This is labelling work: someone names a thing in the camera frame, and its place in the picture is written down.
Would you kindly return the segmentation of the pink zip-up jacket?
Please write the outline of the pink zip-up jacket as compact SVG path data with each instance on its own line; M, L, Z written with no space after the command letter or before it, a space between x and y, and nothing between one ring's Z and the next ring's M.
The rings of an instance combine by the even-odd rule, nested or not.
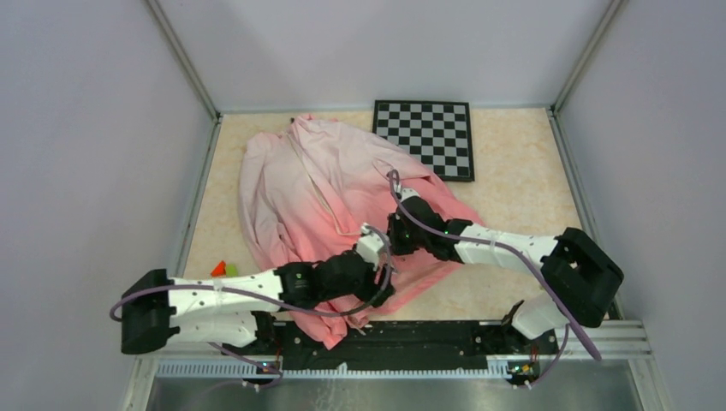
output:
M347 123L300 116L281 133L253 136L241 163L238 215L257 266L325 260L350 249L363 224L386 229L396 208L390 170L442 218L479 221L419 160Z

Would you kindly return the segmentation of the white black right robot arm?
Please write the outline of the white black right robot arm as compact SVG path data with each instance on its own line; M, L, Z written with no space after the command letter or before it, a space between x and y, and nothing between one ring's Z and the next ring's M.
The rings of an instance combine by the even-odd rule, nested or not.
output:
M624 273L586 232L569 227L560 235L519 235L445 220L412 189L394 199L390 238L403 253L423 249L441 261L494 265L537 279L543 292L516 306L502 329L508 350L524 353L537 337L564 326L594 350L586 332L604 321Z

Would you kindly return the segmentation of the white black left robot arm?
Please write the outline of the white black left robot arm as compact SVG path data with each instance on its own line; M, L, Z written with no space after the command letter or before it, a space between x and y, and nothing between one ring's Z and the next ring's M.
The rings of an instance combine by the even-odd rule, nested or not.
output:
M169 344L221 343L255 354L271 349L274 330L257 313L294 311L321 317L320 304L353 296L359 305L333 312L347 317L380 307L393 294L392 268L348 250L325 261L293 262L244 277L186 280L148 271L112 307L123 354L150 354Z

